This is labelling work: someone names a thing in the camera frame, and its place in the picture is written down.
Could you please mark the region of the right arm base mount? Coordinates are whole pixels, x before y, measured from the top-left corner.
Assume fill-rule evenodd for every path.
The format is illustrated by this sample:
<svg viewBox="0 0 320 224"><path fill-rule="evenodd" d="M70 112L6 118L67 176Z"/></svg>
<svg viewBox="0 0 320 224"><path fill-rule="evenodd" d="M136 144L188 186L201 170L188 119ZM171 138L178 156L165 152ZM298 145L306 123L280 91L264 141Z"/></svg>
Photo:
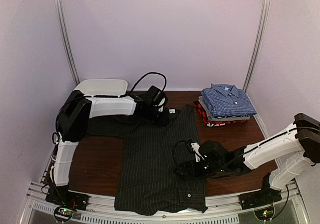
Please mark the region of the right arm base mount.
<svg viewBox="0 0 320 224"><path fill-rule="evenodd" d="M290 190L286 185L287 198L282 209L276 213L274 204L280 202L282 198L282 192L271 188L270 184L271 174L267 174L263 178L261 190L241 194L239 196L242 210L255 209L255 217L264 223L272 222L279 217L288 205L290 198Z"/></svg>

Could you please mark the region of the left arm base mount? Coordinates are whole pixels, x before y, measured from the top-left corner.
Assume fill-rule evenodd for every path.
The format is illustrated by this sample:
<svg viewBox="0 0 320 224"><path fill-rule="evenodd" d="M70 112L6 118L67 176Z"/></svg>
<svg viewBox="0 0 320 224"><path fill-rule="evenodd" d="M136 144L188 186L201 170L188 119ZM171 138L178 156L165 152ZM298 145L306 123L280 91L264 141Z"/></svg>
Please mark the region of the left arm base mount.
<svg viewBox="0 0 320 224"><path fill-rule="evenodd" d="M70 192L67 187L56 187L52 182L45 184L41 192L46 195L46 202L57 205L53 217L58 223L69 222L77 211L87 210L90 197L86 194Z"/></svg>

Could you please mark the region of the black pinstriped long sleeve shirt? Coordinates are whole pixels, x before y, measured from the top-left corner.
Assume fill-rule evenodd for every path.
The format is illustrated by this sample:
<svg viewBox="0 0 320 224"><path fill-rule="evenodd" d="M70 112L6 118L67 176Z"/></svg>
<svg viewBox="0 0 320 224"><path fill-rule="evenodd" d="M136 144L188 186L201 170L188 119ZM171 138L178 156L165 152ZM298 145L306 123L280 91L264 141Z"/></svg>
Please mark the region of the black pinstriped long sleeve shirt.
<svg viewBox="0 0 320 224"><path fill-rule="evenodd" d="M204 213L206 182L186 181L174 174L175 162L193 160L182 141L199 140L193 106L186 105L167 126L121 123L111 116L89 121L89 135L124 140L123 167L114 208L153 216L193 209Z"/></svg>

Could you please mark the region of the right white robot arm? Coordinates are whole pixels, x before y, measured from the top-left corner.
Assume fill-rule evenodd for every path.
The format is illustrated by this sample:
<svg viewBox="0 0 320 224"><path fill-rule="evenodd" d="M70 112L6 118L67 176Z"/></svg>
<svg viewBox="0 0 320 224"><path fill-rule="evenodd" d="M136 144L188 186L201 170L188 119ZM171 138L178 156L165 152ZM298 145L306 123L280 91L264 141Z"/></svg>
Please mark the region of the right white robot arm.
<svg viewBox="0 0 320 224"><path fill-rule="evenodd" d="M174 173L183 180L195 181L212 178L242 176L282 156L290 157L278 169L267 174L266 186L256 194L259 204L268 204L276 192L308 167L320 162L320 122L299 113L294 122L278 134L235 151L228 151L217 141L199 145L186 141L185 146L195 159L177 163Z"/></svg>

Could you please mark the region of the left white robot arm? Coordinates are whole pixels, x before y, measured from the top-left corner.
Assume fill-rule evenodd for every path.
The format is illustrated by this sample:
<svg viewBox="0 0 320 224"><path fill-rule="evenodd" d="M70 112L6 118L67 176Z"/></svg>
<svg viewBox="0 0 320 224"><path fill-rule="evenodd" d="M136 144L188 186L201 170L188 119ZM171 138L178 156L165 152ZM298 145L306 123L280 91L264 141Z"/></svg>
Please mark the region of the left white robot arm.
<svg viewBox="0 0 320 224"><path fill-rule="evenodd" d="M56 118L53 168L50 173L51 180L57 186L51 194L53 199L61 206L72 202L71 193L63 187L69 184L76 148L87 134L91 119L125 116L163 126L167 121L167 103L167 95L155 86L139 95L125 87L76 87Z"/></svg>

